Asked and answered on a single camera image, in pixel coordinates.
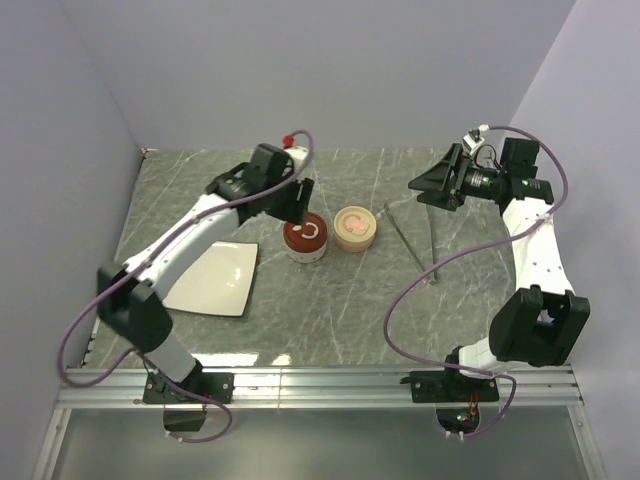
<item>round container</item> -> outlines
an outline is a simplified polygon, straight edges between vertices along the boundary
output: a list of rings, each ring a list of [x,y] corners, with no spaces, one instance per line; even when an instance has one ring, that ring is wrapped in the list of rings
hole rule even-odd
[[[296,262],[311,263],[320,260],[327,249],[329,229],[317,213],[307,213],[302,225],[285,223],[283,234],[287,254]]]
[[[362,207],[346,207],[333,219],[336,243],[347,252],[363,252],[376,236],[376,217]]]

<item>tan container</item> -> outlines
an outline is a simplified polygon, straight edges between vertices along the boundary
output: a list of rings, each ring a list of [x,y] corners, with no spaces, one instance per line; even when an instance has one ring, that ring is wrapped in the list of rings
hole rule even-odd
[[[363,252],[376,235],[376,217],[363,207],[346,207],[333,219],[336,243],[347,252]]]

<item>container lid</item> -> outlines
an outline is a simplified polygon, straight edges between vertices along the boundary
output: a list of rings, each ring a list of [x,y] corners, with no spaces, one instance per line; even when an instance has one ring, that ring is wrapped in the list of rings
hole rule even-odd
[[[284,224],[284,241],[296,252],[310,253],[320,249],[329,237],[327,224],[317,213],[309,212],[302,225]]]
[[[346,207],[333,219],[337,240],[348,247],[368,246],[376,234],[376,217],[363,207]]]

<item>metal frame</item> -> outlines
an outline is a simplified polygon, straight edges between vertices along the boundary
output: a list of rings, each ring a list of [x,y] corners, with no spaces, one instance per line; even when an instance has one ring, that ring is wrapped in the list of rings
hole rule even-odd
[[[235,374],[233,409],[374,409],[434,408],[435,404],[414,404],[410,388],[400,379],[410,371],[437,370],[416,365],[339,366],[330,368],[293,367],[215,367],[207,372]],[[71,369],[69,376],[87,381],[104,370]],[[571,366],[523,368],[510,372],[518,382],[513,407],[566,406],[569,408],[578,446],[590,479],[606,478],[602,462],[584,413],[584,404]],[[73,409],[162,409],[163,405],[145,405],[144,369],[116,370],[101,384],[87,389],[62,386],[34,474],[34,479],[49,479]],[[511,391],[510,382],[497,379],[500,403]],[[463,406],[465,404],[439,404]],[[166,408],[200,409],[200,404]]]
[[[596,439],[593,436],[589,419],[587,418],[587,410],[584,405],[579,407],[569,407],[569,416],[573,432],[578,442],[578,449],[582,454],[582,461],[590,480],[606,480],[607,473],[604,469],[604,463],[598,450]]]

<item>glass panel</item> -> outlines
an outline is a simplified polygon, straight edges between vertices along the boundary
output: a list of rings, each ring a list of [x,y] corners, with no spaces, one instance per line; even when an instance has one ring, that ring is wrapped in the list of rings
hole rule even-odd
[[[445,439],[426,409],[240,410],[229,434],[204,445],[165,438],[161,415],[73,412],[54,478],[587,478],[565,407],[514,408],[464,443]]]

